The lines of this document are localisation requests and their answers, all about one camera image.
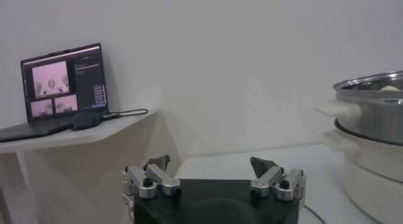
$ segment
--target pot handle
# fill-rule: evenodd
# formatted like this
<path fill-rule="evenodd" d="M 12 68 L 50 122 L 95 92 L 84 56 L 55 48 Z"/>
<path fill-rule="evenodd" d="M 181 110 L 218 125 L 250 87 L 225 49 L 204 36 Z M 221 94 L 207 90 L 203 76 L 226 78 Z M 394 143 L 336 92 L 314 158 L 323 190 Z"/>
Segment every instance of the pot handle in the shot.
<path fill-rule="evenodd" d="M 338 100 L 330 100 L 314 107 L 322 114 L 337 119 L 354 119 L 361 117 L 361 108 L 357 104 L 345 103 Z"/>
<path fill-rule="evenodd" d="M 332 130 L 322 134 L 325 144 L 333 151 L 342 151 L 354 154 L 360 151 L 361 146 L 356 141 L 340 134 L 339 130 Z"/>

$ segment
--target black cable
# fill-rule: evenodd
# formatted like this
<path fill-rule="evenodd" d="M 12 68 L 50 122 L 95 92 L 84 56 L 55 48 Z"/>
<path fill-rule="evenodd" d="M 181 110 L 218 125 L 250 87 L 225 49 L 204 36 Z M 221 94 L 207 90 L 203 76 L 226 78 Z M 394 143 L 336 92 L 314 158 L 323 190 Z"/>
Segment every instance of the black cable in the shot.
<path fill-rule="evenodd" d="M 144 115 L 149 112 L 148 109 L 133 109 L 133 110 L 128 110 L 128 111 L 116 111 L 116 112 L 109 112 L 108 115 L 113 115 L 113 114 L 124 114 L 124 113 L 129 113 L 129 112 L 136 112 L 136 111 L 143 111 L 141 113 L 135 113 L 135 114 L 130 114 L 130 115 L 121 115 L 121 116 L 136 116 L 136 115 Z"/>
<path fill-rule="evenodd" d="M 135 114 L 128 114 L 128 115 L 122 115 L 125 113 L 130 113 L 130 112 L 138 112 L 138 111 L 142 111 L 141 113 L 135 113 Z M 103 116 L 103 120 L 113 120 L 113 119 L 117 119 L 117 118 L 121 118 L 121 117 L 125 117 L 125 116 L 137 116 L 137 115 L 144 115 L 147 114 L 149 112 L 148 109 L 133 109 L 133 110 L 128 110 L 128 111 L 116 111 L 116 112 L 109 112 L 107 115 Z"/>
<path fill-rule="evenodd" d="M 321 216 L 319 216 L 311 207 L 307 206 L 306 204 L 304 205 L 305 209 L 307 209 L 309 212 L 311 212 L 321 223 L 326 224 L 325 220 Z"/>

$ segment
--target computer mouse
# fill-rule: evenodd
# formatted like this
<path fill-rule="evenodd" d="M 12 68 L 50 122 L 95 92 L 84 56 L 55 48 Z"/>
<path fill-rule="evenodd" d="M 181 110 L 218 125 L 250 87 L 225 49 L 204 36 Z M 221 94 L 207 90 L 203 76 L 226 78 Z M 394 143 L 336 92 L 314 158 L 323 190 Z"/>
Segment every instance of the computer mouse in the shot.
<path fill-rule="evenodd" d="M 82 111 L 73 116 L 73 127 L 71 130 L 79 131 L 98 126 L 103 121 L 103 114 L 94 111 Z"/>

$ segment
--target black laptop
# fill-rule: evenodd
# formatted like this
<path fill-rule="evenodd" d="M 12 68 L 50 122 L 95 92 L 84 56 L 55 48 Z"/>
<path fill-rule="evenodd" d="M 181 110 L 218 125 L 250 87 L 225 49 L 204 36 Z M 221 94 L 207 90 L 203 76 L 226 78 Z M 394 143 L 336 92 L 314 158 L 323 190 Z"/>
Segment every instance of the black laptop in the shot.
<path fill-rule="evenodd" d="M 101 44 L 21 61 L 27 123 L 0 130 L 0 142 L 72 126 L 78 111 L 108 112 Z"/>

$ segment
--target laptop screen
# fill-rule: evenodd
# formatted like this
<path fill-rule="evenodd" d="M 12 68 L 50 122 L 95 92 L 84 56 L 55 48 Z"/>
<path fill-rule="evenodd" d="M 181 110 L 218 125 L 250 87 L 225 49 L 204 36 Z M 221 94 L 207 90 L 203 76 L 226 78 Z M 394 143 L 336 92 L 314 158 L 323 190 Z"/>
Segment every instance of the laptop screen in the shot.
<path fill-rule="evenodd" d="M 107 112 L 101 45 L 21 61 L 28 121 Z"/>

